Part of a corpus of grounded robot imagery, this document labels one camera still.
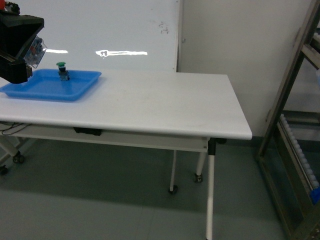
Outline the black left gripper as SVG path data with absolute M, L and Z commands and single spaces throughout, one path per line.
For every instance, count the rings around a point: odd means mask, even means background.
M 28 81 L 33 75 L 24 60 L 38 33 L 44 28 L 44 19 L 0 11 L 0 77 L 12 84 Z

